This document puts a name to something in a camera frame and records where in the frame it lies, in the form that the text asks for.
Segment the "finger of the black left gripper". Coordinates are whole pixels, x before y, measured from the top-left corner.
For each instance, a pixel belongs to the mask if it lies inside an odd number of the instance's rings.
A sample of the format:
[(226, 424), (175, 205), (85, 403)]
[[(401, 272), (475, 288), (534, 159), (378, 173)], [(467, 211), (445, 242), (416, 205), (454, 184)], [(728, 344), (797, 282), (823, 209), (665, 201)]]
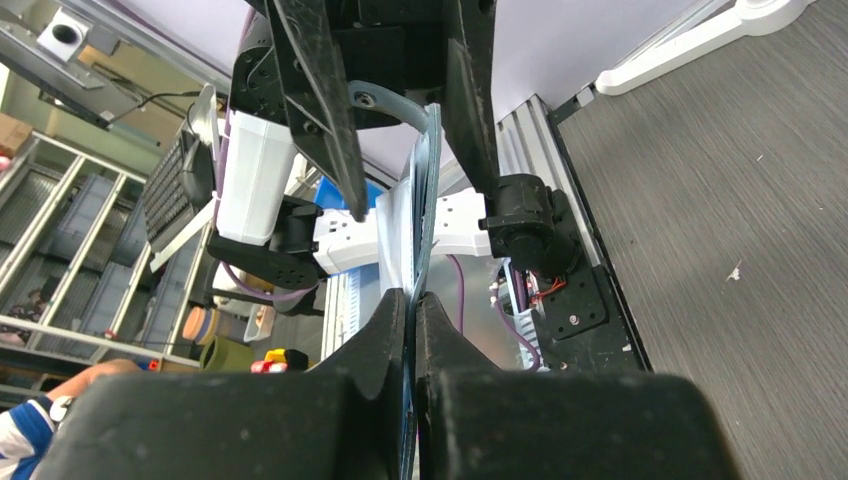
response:
[(367, 196), (341, 51), (323, 1), (267, 1), (287, 125), (299, 152), (330, 179), (357, 222)]
[(489, 197), (499, 178), (491, 97), (495, 3), (445, 1), (443, 7), (445, 137), (471, 185)]

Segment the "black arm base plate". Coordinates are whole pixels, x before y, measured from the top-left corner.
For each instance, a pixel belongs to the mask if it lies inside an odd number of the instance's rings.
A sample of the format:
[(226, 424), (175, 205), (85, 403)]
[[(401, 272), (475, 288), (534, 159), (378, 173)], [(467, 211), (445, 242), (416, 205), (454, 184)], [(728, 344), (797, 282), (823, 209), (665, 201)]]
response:
[(560, 142), (546, 120), (499, 134), (499, 233), (515, 295), (512, 327), (530, 371), (650, 367)]

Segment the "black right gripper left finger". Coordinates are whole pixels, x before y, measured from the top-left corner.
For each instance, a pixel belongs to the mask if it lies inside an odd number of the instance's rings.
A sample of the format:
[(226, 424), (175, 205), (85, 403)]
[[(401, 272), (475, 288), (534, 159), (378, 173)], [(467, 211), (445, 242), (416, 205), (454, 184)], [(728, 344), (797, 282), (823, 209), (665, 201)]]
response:
[(132, 373), (96, 380), (42, 479), (396, 479), (405, 296), (306, 372)]

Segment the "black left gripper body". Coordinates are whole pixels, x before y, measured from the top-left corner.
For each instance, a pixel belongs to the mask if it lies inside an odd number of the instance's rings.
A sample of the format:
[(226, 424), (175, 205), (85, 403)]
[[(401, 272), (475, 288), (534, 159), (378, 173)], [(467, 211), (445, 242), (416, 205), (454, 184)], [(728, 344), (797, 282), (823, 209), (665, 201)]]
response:
[[(230, 105), (239, 112), (287, 125), (284, 97), (265, 3), (255, 13), (233, 66)], [(416, 104), (444, 100), (446, 73), (440, 1), (323, 1), (339, 46), (347, 85), (365, 81)], [(395, 120), (351, 104), (356, 129), (393, 126)]]

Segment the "person forearm blue sleeve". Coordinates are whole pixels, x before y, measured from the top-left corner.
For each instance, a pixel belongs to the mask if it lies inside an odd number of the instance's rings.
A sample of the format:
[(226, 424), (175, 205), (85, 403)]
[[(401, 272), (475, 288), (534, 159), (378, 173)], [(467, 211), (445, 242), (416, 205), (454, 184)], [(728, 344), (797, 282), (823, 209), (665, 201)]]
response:
[(1, 413), (1, 478), (33, 479), (46, 455), (61, 417), (69, 405), (97, 379), (107, 375), (139, 373), (127, 359), (90, 366), (44, 395)]

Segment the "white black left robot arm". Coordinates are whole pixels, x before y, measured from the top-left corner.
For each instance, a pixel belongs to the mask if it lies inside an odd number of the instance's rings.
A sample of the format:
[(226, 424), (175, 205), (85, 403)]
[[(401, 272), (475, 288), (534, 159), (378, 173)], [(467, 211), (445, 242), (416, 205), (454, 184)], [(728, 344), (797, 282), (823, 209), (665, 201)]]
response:
[(208, 253), (298, 297), (379, 264), (417, 298), (431, 251), (561, 285), (581, 255), (563, 192), (499, 171), (491, 1), (264, 1), (234, 68)]

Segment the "blue leather card holder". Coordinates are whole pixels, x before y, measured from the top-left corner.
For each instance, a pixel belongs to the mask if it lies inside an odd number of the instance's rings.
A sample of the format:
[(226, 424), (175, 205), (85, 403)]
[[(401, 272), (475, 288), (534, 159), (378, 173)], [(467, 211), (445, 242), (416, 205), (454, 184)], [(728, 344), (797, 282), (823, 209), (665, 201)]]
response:
[(419, 132), (407, 161), (408, 173), (398, 186), (377, 200), (378, 263), (381, 288), (398, 287), (405, 299), (400, 333), (400, 399), (393, 415), (398, 479), (413, 474), (417, 412), (415, 408), (415, 344), (417, 304), (423, 295), (433, 248), (437, 173), (442, 150), (441, 106), (420, 106), (387, 88), (365, 81), (348, 83), (351, 104), (394, 117)]

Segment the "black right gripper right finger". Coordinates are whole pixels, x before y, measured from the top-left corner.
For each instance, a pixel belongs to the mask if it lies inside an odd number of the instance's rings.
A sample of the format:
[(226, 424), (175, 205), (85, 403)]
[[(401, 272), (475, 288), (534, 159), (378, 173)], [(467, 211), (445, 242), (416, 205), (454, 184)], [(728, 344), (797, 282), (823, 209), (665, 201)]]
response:
[(417, 307), (425, 479), (737, 479), (706, 397), (653, 373), (498, 368), (427, 293)]

